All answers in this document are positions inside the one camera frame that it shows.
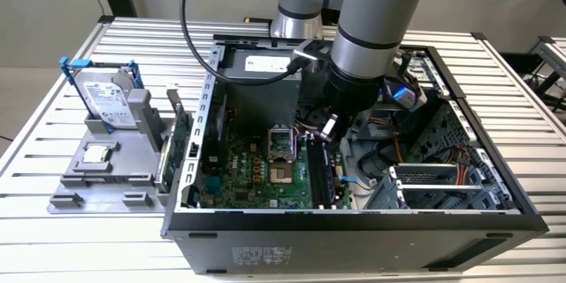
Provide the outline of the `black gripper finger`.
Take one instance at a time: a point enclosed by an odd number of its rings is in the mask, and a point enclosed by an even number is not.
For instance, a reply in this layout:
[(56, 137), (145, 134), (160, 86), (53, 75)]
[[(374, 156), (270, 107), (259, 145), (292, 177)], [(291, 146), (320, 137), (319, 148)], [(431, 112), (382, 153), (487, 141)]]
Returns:
[(332, 141), (336, 134), (338, 120), (338, 115), (332, 113), (322, 128), (318, 130), (318, 137), (320, 140)]

